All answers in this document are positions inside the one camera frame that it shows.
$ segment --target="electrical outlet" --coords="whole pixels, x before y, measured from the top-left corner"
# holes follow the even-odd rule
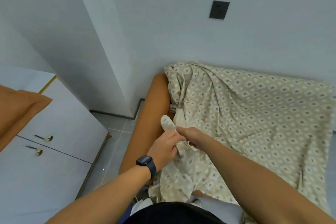
[[[224,20],[230,2],[213,1],[209,18]]]

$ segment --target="cabinet door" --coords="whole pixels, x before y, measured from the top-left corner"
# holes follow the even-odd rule
[[[19,136],[93,163],[107,135],[102,124],[56,79],[43,92],[52,102]],[[39,137],[53,136],[51,141]]]
[[[43,224],[75,200],[90,167],[85,161],[15,137],[0,152],[0,223],[27,215],[30,222]]]

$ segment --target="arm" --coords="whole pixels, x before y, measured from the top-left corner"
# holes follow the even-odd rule
[[[154,142],[147,155],[152,157],[157,171],[168,165],[175,157],[177,153],[175,144],[185,140],[185,137],[175,131],[166,131]],[[46,224],[116,223],[150,178],[148,167],[135,166],[109,184],[74,201]]]
[[[196,128],[176,128],[211,159],[241,207],[260,224],[336,224],[330,216],[267,168]]]

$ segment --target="beige patterned fabric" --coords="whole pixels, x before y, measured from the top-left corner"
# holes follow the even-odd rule
[[[197,63],[165,67],[174,124],[196,127],[223,145],[279,175],[311,202],[330,213],[325,166],[335,106],[334,87]],[[171,127],[164,116],[163,127]],[[186,202],[198,189],[237,204],[208,156],[184,142],[177,157],[149,189],[157,202]],[[247,216],[246,223],[253,221]]]

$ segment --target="cabinet handle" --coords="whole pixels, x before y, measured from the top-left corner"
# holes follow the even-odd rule
[[[33,136],[36,136],[36,137],[38,137],[38,138],[40,138],[40,139],[42,139],[43,141],[46,141],[46,142],[50,142],[54,138],[53,136],[49,136],[47,138],[43,138],[43,137],[38,136],[38,135],[33,135]]]
[[[43,150],[39,150],[39,149],[37,149],[35,147],[29,146],[29,145],[26,145],[26,144],[24,145],[24,147],[36,150],[36,155],[37,156],[40,156],[42,154],[42,152],[43,152]]]

